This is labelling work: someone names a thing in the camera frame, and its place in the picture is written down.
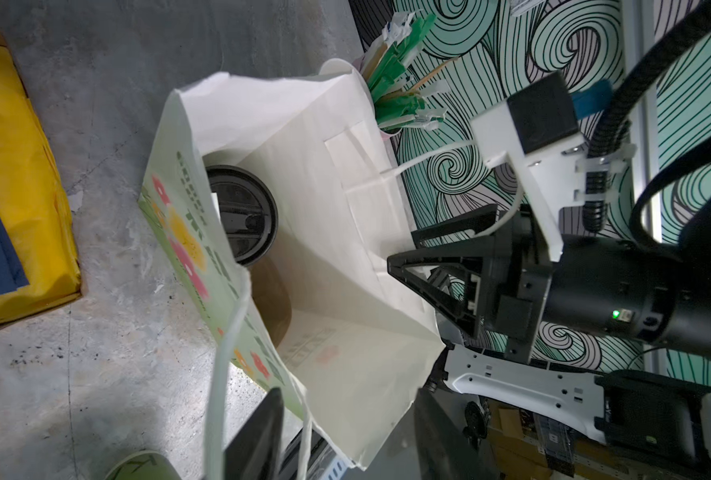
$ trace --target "floral print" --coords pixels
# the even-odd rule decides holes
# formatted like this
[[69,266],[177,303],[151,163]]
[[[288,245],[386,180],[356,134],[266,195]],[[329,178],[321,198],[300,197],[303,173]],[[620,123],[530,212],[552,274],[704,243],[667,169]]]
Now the floral print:
[[235,349],[233,353],[236,355],[236,360],[238,360],[238,364],[240,365],[241,370],[244,370],[244,373],[253,379],[254,370],[252,370],[252,367],[250,367],[249,364],[246,363],[246,360],[244,360],[244,356],[241,355],[241,352],[239,352],[238,349]]
[[150,202],[153,207],[153,212],[156,214],[161,226],[164,229],[169,230],[174,236],[174,238],[172,238],[167,235],[167,240],[169,240],[169,245],[171,245],[174,254],[177,255],[182,267],[188,274],[190,283],[193,284],[193,287],[196,289],[202,300],[208,300],[209,291],[207,290],[207,286],[201,280],[201,277],[198,276],[198,271],[196,270],[196,267],[198,267],[198,269],[202,272],[207,269],[207,260],[204,255],[204,251],[201,249],[201,245],[198,243],[196,238],[188,230],[188,224],[185,223],[185,220],[182,219],[172,205],[171,199],[166,193],[164,182],[162,182],[156,175],[152,175],[151,179],[158,197],[167,207],[167,213],[165,214],[155,202]]
[[204,255],[204,250],[196,238],[190,234],[185,220],[182,220],[182,217],[172,206],[169,206],[169,227],[174,238],[176,238],[185,251],[188,252],[193,263],[199,270],[205,271],[207,269],[207,257]]
[[331,360],[334,360],[340,354],[340,347],[337,345],[328,345],[323,347],[321,353],[316,357],[316,363],[327,365]]
[[196,289],[202,299],[208,300],[209,291],[207,290],[207,286],[204,285],[204,282],[201,280],[201,277],[199,277],[196,273],[196,266],[190,259],[190,255],[188,255],[188,252],[184,249],[182,245],[180,245],[175,240],[172,240],[170,236],[167,238],[169,240],[169,245],[171,245],[172,250],[174,250],[174,254],[177,255],[177,258],[182,264],[182,267],[188,274],[188,279],[190,279],[190,283],[193,283],[193,287]]
[[265,364],[262,363],[262,359],[260,359],[260,356],[257,355],[255,352],[252,352],[252,359],[254,360],[254,366],[257,367],[257,370],[260,370],[260,373],[265,376],[265,380],[269,379],[270,372],[267,371],[267,367],[265,367]]
[[166,195],[163,182],[155,175],[152,175],[151,178],[153,179],[153,187],[156,189],[156,193],[158,193],[160,199],[164,202],[164,205],[171,205],[171,200],[169,200],[169,196]]

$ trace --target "concrete floor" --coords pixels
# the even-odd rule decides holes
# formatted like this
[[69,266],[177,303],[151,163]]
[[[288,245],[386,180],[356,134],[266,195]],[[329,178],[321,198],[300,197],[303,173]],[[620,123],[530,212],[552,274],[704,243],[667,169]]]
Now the concrete floor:
[[[0,331],[0,478],[102,478],[142,448],[198,478],[214,341],[136,205],[160,111],[220,69],[305,75],[360,56],[348,2],[21,0],[0,2],[0,30],[64,188],[83,192],[87,287]],[[263,395],[233,374],[226,439]]]

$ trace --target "paper bag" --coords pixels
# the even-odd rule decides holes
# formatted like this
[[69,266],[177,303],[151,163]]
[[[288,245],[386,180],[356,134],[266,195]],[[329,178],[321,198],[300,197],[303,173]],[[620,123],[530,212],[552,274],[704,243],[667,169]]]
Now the paper bag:
[[218,73],[169,96],[140,207],[219,341],[243,287],[210,202],[204,164],[217,163],[250,171],[275,197],[268,255],[292,306],[275,349],[251,304],[234,363],[282,389],[296,415],[308,408],[340,456],[365,468],[443,344],[431,307],[386,272],[388,255],[413,248],[398,184],[346,193],[391,167],[360,76]]

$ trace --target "cardboard box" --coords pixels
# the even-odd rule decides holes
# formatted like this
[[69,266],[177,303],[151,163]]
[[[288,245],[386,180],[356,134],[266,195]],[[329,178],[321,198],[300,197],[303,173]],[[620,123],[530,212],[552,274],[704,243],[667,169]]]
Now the cardboard box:
[[502,447],[494,447],[497,467],[507,478],[514,480],[550,480],[553,471],[538,465],[529,458],[510,452]]
[[521,429],[521,411],[518,408],[499,408],[500,423],[502,433],[506,437],[522,439],[523,429]]
[[543,453],[537,450],[536,446],[531,443],[526,443],[523,440],[519,440],[513,437],[507,437],[502,432],[497,432],[496,430],[489,429],[488,437],[486,438],[491,446],[494,448],[502,448],[513,452],[519,457],[526,458],[530,462],[533,462],[539,466],[547,467],[547,459]]
[[579,438],[574,442],[574,451],[585,458],[590,458],[595,462],[602,463],[605,466],[619,466],[619,460],[612,455],[609,447],[601,445],[590,439]]
[[601,473],[581,463],[574,464],[574,471],[577,475],[587,478],[587,480],[617,480],[617,477]]
[[489,412],[491,413],[491,419],[489,420],[489,428],[494,428],[495,430],[499,430],[501,432],[502,422],[500,421],[499,411],[500,408],[508,408],[509,406],[505,405],[502,402],[498,402],[497,400],[492,400],[491,398],[487,399],[487,403],[489,405]]

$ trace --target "wallpaper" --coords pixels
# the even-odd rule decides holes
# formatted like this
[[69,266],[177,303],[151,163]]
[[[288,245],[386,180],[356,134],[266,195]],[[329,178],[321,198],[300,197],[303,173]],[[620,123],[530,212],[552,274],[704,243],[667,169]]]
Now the wallpaper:
[[[693,1],[652,2],[656,35],[661,37],[696,5]],[[433,12],[438,20],[425,40],[410,73],[424,77],[449,58],[460,57],[438,76],[451,85],[448,94],[430,99],[433,108],[448,108],[438,130],[406,129],[393,138],[399,163],[453,141],[471,138],[469,120],[542,78],[562,71],[571,91],[581,91],[600,79],[615,87],[624,76],[621,11],[618,0],[549,0],[513,18],[506,0],[350,0],[365,48],[395,11]],[[711,35],[675,63],[657,85],[659,158],[661,165],[677,158],[711,134]],[[589,137],[598,115],[581,120]],[[468,148],[438,155],[403,174],[411,211],[418,227],[429,226],[485,204],[507,208],[515,193],[515,178],[507,165],[489,170]],[[610,206],[609,221],[600,233],[628,237],[632,209],[629,171],[614,175],[619,200]],[[681,179],[663,195],[663,235],[676,242],[682,225],[711,195],[711,167]],[[580,207],[561,213],[564,233],[587,234]],[[447,236],[439,243],[466,238]],[[473,340],[503,351],[507,339],[485,332]],[[641,352],[638,342],[595,337],[543,322],[534,355],[587,369],[625,368]],[[695,355],[667,351],[667,374],[711,385],[711,362]],[[631,368],[643,368],[638,357]]]

